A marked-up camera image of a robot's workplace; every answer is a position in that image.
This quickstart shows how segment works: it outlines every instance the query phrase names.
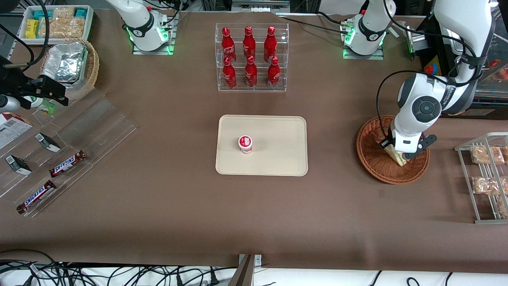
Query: brown tabletop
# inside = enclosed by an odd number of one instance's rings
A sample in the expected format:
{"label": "brown tabletop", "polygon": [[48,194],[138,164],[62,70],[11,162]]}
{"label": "brown tabletop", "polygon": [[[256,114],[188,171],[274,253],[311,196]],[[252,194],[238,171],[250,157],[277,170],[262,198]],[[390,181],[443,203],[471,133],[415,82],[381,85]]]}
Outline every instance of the brown tabletop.
{"label": "brown tabletop", "polygon": [[[337,28],[315,16],[299,19]],[[173,56],[140,56],[131,55],[117,12],[97,11],[90,40],[101,58],[97,88],[139,129],[35,218],[0,203],[2,249],[75,262],[226,266],[248,252],[262,253],[271,267],[508,272],[508,226],[472,223],[452,150],[506,131],[506,122],[440,119],[428,130],[439,140],[425,175],[410,185],[384,184],[359,163],[355,139],[376,114],[381,80],[420,69],[403,37],[387,36],[384,61],[343,60],[338,34],[290,22],[287,93],[220,93],[216,22],[287,21],[270,13],[191,13],[178,27]],[[17,45],[12,61],[26,58]],[[407,76],[386,83],[383,114],[397,113]],[[215,143],[226,114],[302,116],[308,173],[219,175]]]}

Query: small box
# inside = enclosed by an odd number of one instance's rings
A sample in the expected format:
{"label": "small box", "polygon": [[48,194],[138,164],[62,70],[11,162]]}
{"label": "small box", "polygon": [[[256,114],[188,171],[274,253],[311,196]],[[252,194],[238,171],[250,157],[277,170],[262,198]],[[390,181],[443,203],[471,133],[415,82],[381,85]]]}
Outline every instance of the small box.
{"label": "small box", "polygon": [[43,133],[38,133],[35,135],[35,139],[42,145],[42,147],[50,150],[51,152],[58,152],[60,151],[60,146],[50,137],[46,136]]}
{"label": "small box", "polygon": [[9,166],[14,172],[25,176],[30,175],[31,170],[26,164],[25,160],[18,157],[14,157],[12,155],[5,158],[5,160],[7,161],[7,164],[9,164]]}
{"label": "small box", "polygon": [[20,116],[5,112],[0,114],[0,149],[14,141],[32,127],[31,123]]}

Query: acrylic display stand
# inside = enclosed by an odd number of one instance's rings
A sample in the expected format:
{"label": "acrylic display stand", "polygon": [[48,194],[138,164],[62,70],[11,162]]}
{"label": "acrylic display stand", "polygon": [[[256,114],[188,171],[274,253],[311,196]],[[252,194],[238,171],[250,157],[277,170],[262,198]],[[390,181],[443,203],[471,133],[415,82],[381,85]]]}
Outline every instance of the acrylic display stand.
{"label": "acrylic display stand", "polygon": [[[474,146],[486,146],[486,151],[490,158],[489,164],[465,164],[464,157],[471,157],[470,149]],[[490,146],[508,146],[508,132],[495,132],[495,133],[487,133],[482,137],[478,137],[471,141],[468,141],[460,146],[455,147],[455,151],[459,154],[460,163],[462,164],[462,169],[464,171],[464,176],[467,182],[467,188],[469,189],[469,194],[471,195],[471,200],[473,203],[474,213],[476,215],[475,223],[508,223],[508,217],[504,217],[499,213],[498,203],[504,205],[505,209],[508,210],[508,202],[506,195],[508,195],[508,190],[503,188],[503,184],[501,184],[501,177],[508,176],[508,170],[506,169],[505,164],[495,164],[494,159],[492,157],[492,152],[490,152]],[[473,193],[473,182],[471,177],[489,177],[495,178],[498,186],[500,186],[499,190],[501,194],[504,195],[486,195],[486,194],[474,194]],[[494,215],[494,219],[482,219],[480,216],[480,212],[478,211],[477,200],[479,199],[488,199],[490,207],[492,208],[492,214]]]}
{"label": "acrylic display stand", "polygon": [[[51,180],[57,187],[24,216],[37,215],[136,129],[102,92],[95,89],[79,101],[70,102],[69,106],[56,105],[57,110],[52,115],[36,111],[25,117],[33,126],[0,149],[0,201],[12,202],[13,212],[46,181]],[[45,149],[35,139],[39,132],[51,137],[60,151],[54,153]],[[80,150],[86,154],[85,160],[51,178],[50,169]],[[24,159],[32,173],[24,176],[12,171],[5,161],[9,155]]]}
{"label": "acrylic display stand", "polygon": [[[245,80],[245,66],[247,61],[243,55],[243,38],[245,27],[252,27],[252,35],[256,40],[256,66],[258,68],[258,84],[249,88]],[[275,55],[279,58],[279,84],[276,89],[267,86],[268,67],[263,59],[264,44],[269,26],[275,27],[275,38],[277,39],[277,51]],[[236,62],[233,64],[236,73],[237,86],[229,89],[224,81],[223,67],[224,54],[222,50],[222,29],[228,27],[231,37],[235,42]],[[219,91],[232,92],[285,92],[288,87],[288,58],[289,58],[289,24],[253,24],[253,23],[217,23],[215,26],[215,61],[217,65],[217,88]]]}

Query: foil container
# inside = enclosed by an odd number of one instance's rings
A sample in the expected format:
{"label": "foil container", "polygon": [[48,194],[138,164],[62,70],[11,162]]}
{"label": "foil container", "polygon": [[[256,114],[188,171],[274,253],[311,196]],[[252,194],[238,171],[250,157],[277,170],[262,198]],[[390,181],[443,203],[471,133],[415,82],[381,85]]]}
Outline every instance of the foil container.
{"label": "foil container", "polygon": [[59,44],[49,49],[42,74],[70,86],[84,75],[88,51],[81,43]]}

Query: metal bracket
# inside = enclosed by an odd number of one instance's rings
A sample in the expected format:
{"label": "metal bracket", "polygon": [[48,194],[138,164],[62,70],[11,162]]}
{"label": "metal bracket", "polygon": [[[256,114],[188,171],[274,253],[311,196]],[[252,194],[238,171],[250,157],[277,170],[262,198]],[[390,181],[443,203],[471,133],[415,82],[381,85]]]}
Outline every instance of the metal bracket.
{"label": "metal bracket", "polygon": [[261,254],[241,254],[239,262],[228,286],[252,286],[254,267],[261,266]]}

